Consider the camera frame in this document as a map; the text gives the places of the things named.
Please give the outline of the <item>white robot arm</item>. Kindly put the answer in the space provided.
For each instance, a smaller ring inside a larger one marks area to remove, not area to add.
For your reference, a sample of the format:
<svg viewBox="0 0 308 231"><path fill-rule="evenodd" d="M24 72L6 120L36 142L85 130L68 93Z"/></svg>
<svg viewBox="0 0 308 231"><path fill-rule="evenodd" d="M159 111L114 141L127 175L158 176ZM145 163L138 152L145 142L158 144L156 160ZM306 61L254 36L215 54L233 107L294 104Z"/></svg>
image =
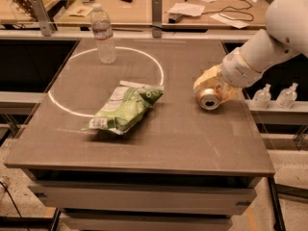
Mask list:
<svg viewBox="0 0 308 231"><path fill-rule="evenodd" d="M272 66L299 54L308 56L308 0L274 0L265 21L264 29L194 82L201 107L213 110L240 89L252 86Z"/></svg>

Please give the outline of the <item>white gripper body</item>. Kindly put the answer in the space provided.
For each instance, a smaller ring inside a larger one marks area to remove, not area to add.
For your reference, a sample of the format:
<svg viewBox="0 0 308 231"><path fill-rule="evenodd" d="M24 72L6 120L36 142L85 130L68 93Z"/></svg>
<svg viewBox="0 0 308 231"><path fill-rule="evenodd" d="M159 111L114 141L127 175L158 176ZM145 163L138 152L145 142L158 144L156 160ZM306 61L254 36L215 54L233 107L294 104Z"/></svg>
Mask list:
<svg viewBox="0 0 308 231"><path fill-rule="evenodd" d="M253 70L246 62L240 48L226 55L220 65L221 78L234 88L247 88L256 83L262 74Z"/></svg>

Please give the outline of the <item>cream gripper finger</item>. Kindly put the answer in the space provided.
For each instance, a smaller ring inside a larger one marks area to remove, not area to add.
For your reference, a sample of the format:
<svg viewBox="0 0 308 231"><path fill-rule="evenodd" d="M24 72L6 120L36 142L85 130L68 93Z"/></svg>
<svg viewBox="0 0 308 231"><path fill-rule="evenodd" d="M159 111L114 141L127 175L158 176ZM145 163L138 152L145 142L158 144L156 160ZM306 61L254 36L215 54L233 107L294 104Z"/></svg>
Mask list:
<svg viewBox="0 0 308 231"><path fill-rule="evenodd" d="M240 91L239 88L232 87L228 83L222 83L220 85L220 101L226 102L230 100Z"/></svg>
<svg viewBox="0 0 308 231"><path fill-rule="evenodd" d="M193 91L198 92L202 89L221 90L222 86L221 67L217 64L209 69L206 69L201 74L201 76L193 84Z"/></svg>

